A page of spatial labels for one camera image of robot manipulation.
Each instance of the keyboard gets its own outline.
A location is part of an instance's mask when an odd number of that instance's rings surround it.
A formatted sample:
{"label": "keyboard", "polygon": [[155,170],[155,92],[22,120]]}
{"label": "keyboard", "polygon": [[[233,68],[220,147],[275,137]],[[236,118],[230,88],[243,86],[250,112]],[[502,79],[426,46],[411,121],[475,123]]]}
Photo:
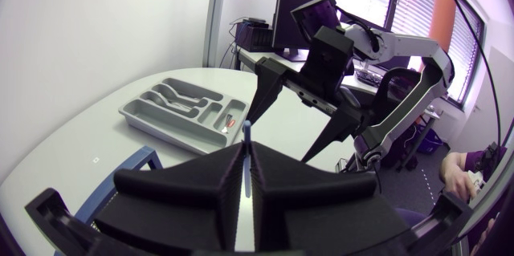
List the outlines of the keyboard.
{"label": "keyboard", "polygon": [[368,71],[355,70],[355,76],[360,82],[368,84],[372,87],[378,87],[382,81],[381,75],[377,75]]}

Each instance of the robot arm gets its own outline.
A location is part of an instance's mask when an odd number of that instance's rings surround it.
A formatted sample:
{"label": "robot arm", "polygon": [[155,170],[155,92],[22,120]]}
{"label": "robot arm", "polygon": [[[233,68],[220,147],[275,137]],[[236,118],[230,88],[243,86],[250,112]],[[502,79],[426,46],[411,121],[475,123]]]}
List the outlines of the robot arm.
{"label": "robot arm", "polygon": [[[343,141],[353,136],[357,168],[368,169],[369,164],[387,154],[394,140],[433,99],[444,95],[455,71],[447,53],[432,39],[365,29],[362,24],[342,28],[334,26],[337,18],[327,19],[327,14],[316,13],[317,10],[323,13],[333,10],[333,16],[336,16],[335,9],[334,0],[315,0],[292,11],[300,29],[303,28],[302,33],[311,41],[307,61],[300,72],[296,72],[273,59],[261,59],[256,64],[257,92],[247,119],[254,123],[276,100],[284,85],[304,104],[331,117],[302,161],[309,161],[334,140]],[[317,32],[310,36],[312,30]],[[368,64],[407,55],[421,56],[425,63],[421,79],[413,90],[378,123],[368,109],[356,103],[351,92],[341,89],[343,77],[351,74],[354,54]],[[380,88],[376,97],[387,96],[387,92],[380,93]]]}
{"label": "robot arm", "polygon": [[447,91],[455,75],[447,53],[432,39],[396,35],[372,29],[380,49],[373,52],[362,27],[352,25],[345,36],[353,40],[353,48],[378,64],[394,56],[421,56],[425,64],[421,80],[414,90],[380,124],[367,127],[355,138],[356,156],[366,168],[369,162],[381,159],[391,144],[423,113],[430,102]]}

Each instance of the white table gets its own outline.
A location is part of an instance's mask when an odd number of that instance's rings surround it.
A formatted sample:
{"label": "white table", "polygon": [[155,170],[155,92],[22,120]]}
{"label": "white table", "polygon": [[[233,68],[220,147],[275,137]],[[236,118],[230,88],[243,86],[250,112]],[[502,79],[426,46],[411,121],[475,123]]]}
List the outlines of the white table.
{"label": "white table", "polygon": [[[0,212],[26,254],[50,255],[54,251],[24,209],[45,188],[59,191],[70,212],[76,213],[94,188],[145,144],[157,150],[164,167],[196,157],[128,126],[117,111],[136,94],[166,77],[220,91],[248,103],[253,99],[257,82],[255,75],[241,71],[213,68],[167,71],[130,83],[69,120],[25,157],[0,186]],[[299,160],[328,120],[325,114],[307,108],[292,91],[284,88],[252,127],[252,140]],[[235,142],[242,138],[240,133]],[[339,158],[349,158],[353,152],[351,139],[332,143],[309,164],[333,172]],[[251,199],[242,197],[236,250],[253,249]]]}

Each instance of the gray plastic tray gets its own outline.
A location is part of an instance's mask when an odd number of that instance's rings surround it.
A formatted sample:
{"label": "gray plastic tray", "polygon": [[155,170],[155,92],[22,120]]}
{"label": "gray plastic tray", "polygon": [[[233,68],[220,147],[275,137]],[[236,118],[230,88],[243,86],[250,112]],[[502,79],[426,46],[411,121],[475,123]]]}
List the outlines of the gray plastic tray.
{"label": "gray plastic tray", "polygon": [[[228,95],[167,78],[118,111],[133,127],[203,155],[234,142],[248,108],[247,103]],[[222,132],[229,114],[235,123]]]}

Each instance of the computer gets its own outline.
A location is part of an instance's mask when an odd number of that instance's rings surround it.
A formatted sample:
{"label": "computer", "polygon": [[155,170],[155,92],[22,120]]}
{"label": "computer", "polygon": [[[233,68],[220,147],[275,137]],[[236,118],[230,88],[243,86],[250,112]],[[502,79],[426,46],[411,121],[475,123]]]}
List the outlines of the computer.
{"label": "computer", "polygon": [[300,29],[291,16],[291,11],[310,1],[276,0],[271,46],[282,49],[282,51],[277,51],[276,54],[292,62],[301,62],[307,59],[310,43],[300,33]]}

